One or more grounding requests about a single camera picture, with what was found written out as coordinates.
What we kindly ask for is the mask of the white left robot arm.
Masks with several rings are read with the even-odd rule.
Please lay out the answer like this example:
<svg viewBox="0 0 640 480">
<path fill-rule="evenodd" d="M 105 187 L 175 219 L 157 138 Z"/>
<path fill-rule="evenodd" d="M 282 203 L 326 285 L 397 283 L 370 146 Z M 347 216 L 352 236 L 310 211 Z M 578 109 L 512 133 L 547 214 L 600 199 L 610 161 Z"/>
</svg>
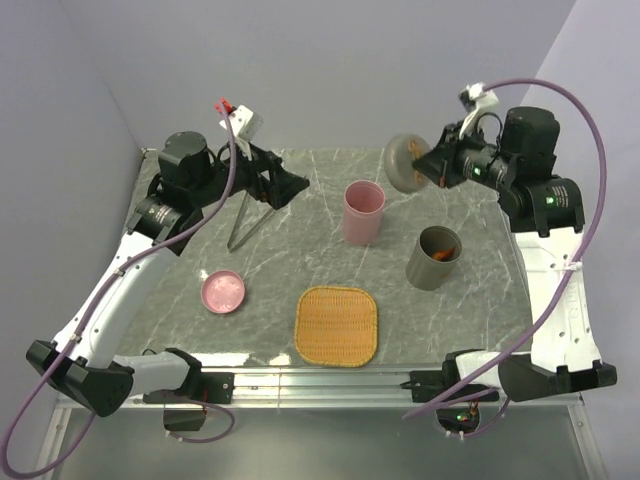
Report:
<svg viewBox="0 0 640 480">
<path fill-rule="evenodd" d="M 29 364 L 59 393 L 99 417 L 131 396 L 169 391 L 180 402 L 202 397 L 202 364 L 176 348 L 119 356 L 117 347 L 146 296 L 202 226 L 203 210 L 238 192 L 277 211 L 309 187 L 272 151 L 228 142 L 224 159 L 194 131 L 171 135 L 159 171 L 135 207 L 111 265 L 79 312 L 51 341 L 29 347 Z"/>
</svg>

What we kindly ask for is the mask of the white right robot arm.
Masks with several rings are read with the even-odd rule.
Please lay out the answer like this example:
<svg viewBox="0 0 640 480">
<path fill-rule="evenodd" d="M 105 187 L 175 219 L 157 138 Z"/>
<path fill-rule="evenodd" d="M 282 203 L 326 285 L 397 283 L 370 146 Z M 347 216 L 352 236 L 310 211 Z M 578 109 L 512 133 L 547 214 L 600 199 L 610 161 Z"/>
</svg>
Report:
<svg viewBox="0 0 640 480">
<path fill-rule="evenodd" d="M 548 110 L 514 107 L 500 120 L 496 142 L 489 143 L 481 118 L 473 114 L 446 125 L 413 167 L 441 188 L 472 181 L 496 192 L 522 260 L 532 318 L 545 322 L 529 339 L 527 353 L 448 355 L 452 368 L 441 376 L 442 389 L 461 400 L 478 381 L 523 402 L 613 386 L 617 369 L 602 359 L 588 316 L 581 191 L 553 172 L 560 124 Z M 474 371 L 484 364 L 489 369 L 476 379 Z"/>
</svg>

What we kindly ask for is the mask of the grey cylindrical container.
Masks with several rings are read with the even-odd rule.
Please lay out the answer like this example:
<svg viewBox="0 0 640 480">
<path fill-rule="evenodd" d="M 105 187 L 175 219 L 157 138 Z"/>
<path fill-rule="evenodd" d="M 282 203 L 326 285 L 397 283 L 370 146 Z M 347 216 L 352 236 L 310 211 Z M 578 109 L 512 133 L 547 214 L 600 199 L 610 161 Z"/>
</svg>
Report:
<svg viewBox="0 0 640 480">
<path fill-rule="evenodd" d="M 420 233 L 405 267 L 406 278 L 419 290 L 437 290 L 455 269 L 461 253 L 462 242 L 453 230 L 427 227 Z"/>
</svg>

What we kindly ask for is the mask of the metal food tongs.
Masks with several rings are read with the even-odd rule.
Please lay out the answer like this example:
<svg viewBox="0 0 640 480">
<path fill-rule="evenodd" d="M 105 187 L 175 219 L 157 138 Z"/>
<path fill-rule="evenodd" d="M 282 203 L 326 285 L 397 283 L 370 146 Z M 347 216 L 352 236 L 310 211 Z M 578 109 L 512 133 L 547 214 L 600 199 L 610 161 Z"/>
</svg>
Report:
<svg viewBox="0 0 640 480">
<path fill-rule="evenodd" d="M 276 213 L 276 210 L 270 207 L 245 232 L 242 232 L 241 228 L 245 225 L 245 217 L 251 201 L 253 201 L 253 197 L 249 193 L 245 193 L 226 243 L 229 253 L 234 253 L 244 246 Z"/>
</svg>

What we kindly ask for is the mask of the grey container lid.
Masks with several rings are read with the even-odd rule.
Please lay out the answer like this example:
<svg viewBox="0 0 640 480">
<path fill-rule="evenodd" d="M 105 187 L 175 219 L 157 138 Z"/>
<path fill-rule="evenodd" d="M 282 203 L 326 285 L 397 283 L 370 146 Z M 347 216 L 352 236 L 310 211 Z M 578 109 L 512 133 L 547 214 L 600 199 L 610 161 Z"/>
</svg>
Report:
<svg viewBox="0 0 640 480">
<path fill-rule="evenodd" d="M 395 135 L 386 145 L 383 164 L 386 177 L 399 192 L 412 194 L 427 185 L 426 177 L 414 169 L 413 162 L 430 150 L 427 142 L 416 134 Z"/>
</svg>

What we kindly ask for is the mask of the roasted chicken wing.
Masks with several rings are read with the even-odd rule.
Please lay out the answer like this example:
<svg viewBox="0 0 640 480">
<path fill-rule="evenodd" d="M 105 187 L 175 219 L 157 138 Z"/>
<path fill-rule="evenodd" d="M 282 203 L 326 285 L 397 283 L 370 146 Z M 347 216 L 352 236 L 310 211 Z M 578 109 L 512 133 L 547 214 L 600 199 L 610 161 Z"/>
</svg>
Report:
<svg viewBox="0 0 640 480">
<path fill-rule="evenodd" d="M 439 250 L 439 251 L 435 251 L 432 255 L 431 258 L 435 261 L 439 261 L 439 262 L 447 262 L 449 261 L 454 253 L 455 253 L 456 248 L 455 247 L 450 247 L 448 249 L 444 249 L 444 250 Z"/>
</svg>

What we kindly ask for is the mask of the pink cylindrical container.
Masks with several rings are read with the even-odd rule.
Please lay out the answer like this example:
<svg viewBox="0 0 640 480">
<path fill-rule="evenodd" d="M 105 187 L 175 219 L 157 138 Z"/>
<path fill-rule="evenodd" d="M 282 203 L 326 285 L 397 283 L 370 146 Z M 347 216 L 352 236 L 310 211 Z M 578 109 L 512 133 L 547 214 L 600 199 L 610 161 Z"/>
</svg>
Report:
<svg viewBox="0 0 640 480">
<path fill-rule="evenodd" d="M 378 236 L 386 196 L 374 182 L 358 180 L 344 192 L 341 231 L 346 242 L 366 246 Z"/>
</svg>

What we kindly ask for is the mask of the pink container lid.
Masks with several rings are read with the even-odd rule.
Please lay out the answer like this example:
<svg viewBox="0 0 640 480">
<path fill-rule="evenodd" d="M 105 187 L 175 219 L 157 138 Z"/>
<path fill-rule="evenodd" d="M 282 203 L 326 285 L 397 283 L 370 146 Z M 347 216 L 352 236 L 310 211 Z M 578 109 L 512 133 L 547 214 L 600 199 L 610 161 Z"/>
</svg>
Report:
<svg viewBox="0 0 640 480">
<path fill-rule="evenodd" d="M 219 270 L 210 274 L 201 287 L 201 301 L 215 314 L 228 314 L 237 310 L 244 301 L 246 287 L 239 274 Z"/>
</svg>

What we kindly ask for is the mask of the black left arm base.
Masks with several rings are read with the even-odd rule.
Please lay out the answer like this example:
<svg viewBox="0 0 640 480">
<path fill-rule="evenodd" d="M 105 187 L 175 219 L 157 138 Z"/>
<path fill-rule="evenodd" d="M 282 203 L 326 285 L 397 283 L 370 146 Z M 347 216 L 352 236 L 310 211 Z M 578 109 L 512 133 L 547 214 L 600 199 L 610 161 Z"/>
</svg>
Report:
<svg viewBox="0 0 640 480">
<path fill-rule="evenodd" d="M 185 392 L 156 391 L 142 396 L 142 403 L 163 407 L 163 425 L 175 434 L 200 432 L 217 410 L 212 405 L 231 404 L 235 375 L 231 372 L 202 373 L 195 386 Z"/>
</svg>

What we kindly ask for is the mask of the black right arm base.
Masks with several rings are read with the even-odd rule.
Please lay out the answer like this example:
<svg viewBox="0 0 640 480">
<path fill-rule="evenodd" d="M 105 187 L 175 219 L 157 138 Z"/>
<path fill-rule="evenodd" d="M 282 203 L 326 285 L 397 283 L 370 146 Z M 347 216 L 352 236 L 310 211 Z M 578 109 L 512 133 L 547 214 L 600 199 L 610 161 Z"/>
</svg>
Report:
<svg viewBox="0 0 640 480">
<path fill-rule="evenodd" d="M 415 404 L 426 404 L 456 383 L 458 377 L 443 370 L 413 370 L 400 388 L 408 390 Z M 469 384 L 447 397 L 435 409 L 436 425 L 446 434 L 466 436 L 478 431 L 481 423 L 480 405 L 495 403 L 500 395 L 494 387 Z"/>
</svg>

